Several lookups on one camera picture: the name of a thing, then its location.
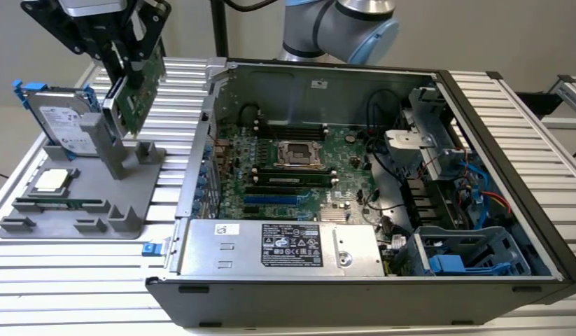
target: cpu socket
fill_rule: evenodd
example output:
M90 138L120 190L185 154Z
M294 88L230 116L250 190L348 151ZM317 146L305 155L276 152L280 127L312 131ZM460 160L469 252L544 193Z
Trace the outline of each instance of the cpu socket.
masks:
M318 150L321 146L314 141L280 141L277 144L277 163L273 165L292 169L322 169Z

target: green circuit board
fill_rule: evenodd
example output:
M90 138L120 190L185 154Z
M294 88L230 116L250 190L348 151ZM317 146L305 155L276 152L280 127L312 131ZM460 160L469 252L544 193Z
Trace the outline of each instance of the green circuit board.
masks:
M129 85L124 85L116 98L122 124L132 135L140 132L145 123L148 112L157 96L158 80L165 76L164 61L158 48L154 48L141 72L145 79L140 88L134 89Z
M356 202L356 192L363 191L364 196L375 189L375 181L369 170L363 169L365 144L357 139L353 143L344 140L346 135L356 136L356 131L346 127L328 129L324 141L314 141L320 145L318 158L325 168L337 172L338 182L332 188L298 188L297 204L260 204L256 213L245 213L244 209L252 204L244 204L246 187L252 186L250 168L253 165L273 169L277 162L278 140L257 139L253 132L245 127L221 125L218 130L218 142L232 142L232 146L224 146L222 153L217 149L217 162L220 163L221 176L221 202L220 218L232 219L268 219L320 221L321 209L344 209L346 222L352 224L376 223L379 213L368 211L363 213L363 205ZM350 159L357 158L357 167L350 164Z

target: blue latch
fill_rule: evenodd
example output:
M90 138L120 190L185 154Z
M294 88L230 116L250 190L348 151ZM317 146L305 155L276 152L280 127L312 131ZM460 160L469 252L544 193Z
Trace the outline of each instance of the blue latch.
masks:
M463 258L456 254L437 254L428 259L436 275L507 275L511 264L501 262L492 267L464 267Z
M160 257L162 244L144 243L141 245L141 256L142 257Z

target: power supply label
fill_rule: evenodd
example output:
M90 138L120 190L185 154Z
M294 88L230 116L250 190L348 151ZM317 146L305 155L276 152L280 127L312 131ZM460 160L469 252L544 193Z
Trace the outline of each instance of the power supply label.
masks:
M265 267L322 267L317 225L262 224L261 242Z

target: motherboard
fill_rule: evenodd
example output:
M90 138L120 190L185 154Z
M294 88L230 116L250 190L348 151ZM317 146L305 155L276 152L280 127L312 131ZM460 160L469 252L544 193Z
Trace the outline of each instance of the motherboard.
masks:
M365 142L348 127L285 130L222 125L216 139L220 218L377 223Z

